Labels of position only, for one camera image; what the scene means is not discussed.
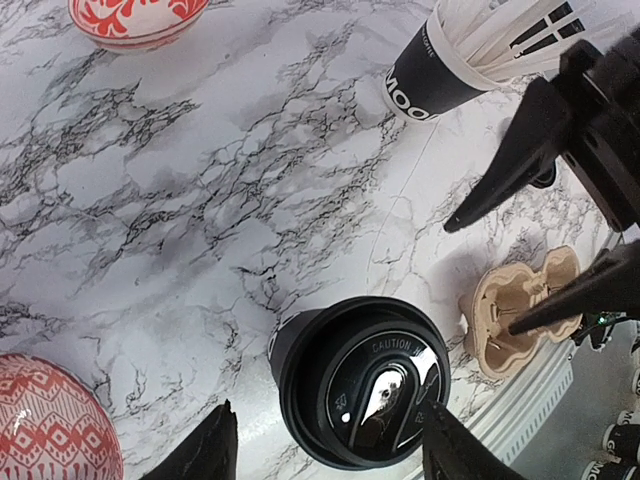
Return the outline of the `brown cardboard cup carrier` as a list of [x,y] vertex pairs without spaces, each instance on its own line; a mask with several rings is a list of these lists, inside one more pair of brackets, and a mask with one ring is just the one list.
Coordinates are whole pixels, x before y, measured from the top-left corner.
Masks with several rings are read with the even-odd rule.
[[579,329],[582,317],[576,315],[517,336],[508,331],[519,316],[580,273],[578,256],[565,245],[549,251],[539,270],[523,262],[489,270],[459,299],[467,321],[464,349],[486,377],[502,380],[514,375],[533,359],[541,341],[560,343]]

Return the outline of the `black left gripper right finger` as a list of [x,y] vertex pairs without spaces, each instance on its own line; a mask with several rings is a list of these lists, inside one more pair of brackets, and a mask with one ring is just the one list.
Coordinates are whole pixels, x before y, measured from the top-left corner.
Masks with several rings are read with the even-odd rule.
[[428,400],[423,413],[425,479],[524,480],[494,456],[443,404]]

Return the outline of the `black paper coffee cup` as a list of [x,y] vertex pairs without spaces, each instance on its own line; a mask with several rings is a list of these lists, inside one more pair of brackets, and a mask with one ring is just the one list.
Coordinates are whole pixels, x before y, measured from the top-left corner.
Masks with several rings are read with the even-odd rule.
[[280,384],[288,354],[319,313],[320,309],[297,312],[281,320],[271,332],[267,345],[267,357],[272,376],[277,385]]

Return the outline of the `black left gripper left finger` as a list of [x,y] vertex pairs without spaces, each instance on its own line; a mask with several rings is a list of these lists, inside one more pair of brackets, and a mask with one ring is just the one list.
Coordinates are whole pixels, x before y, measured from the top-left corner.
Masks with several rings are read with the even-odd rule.
[[237,416],[226,400],[141,480],[235,480],[237,458]]

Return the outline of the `black plastic cup lid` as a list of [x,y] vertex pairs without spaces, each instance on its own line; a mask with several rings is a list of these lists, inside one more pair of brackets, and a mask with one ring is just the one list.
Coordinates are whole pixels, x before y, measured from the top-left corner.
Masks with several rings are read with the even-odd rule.
[[451,370],[424,312],[396,298],[359,296],[320,308],[277,388],[284,424],[309,456],[362,471],[397,464],[421,446],[423,408],[447,403]]

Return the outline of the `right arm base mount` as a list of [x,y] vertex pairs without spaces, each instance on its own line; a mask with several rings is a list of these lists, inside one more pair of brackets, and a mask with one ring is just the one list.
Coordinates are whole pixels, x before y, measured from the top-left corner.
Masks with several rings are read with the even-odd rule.
[[576,347],[587,341],[593,351],[601,351],[610,340],[614,327],[627,320],[624,312],[585,313],[571,340]]

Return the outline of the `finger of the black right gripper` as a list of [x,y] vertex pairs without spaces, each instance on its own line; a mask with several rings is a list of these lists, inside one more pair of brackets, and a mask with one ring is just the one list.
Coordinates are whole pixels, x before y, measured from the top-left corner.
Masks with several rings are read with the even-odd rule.
[[508,331],[520,335],[576,315],[600,312],[624,312],[639,318],[638,240],[600,254],[577,278],[520,315]]

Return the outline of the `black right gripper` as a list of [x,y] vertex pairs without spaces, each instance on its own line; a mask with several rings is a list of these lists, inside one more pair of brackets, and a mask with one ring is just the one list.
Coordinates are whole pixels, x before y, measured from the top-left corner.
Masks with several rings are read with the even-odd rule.
[[502,205],[545,173],[563,148],[563,159],[612,230],[623,232],[637,224],[637,29],[604,53],[586,40],[578,41],[561,54],[553,83],[537,78],[529,84],[487,171],[444,230],[462,230]]

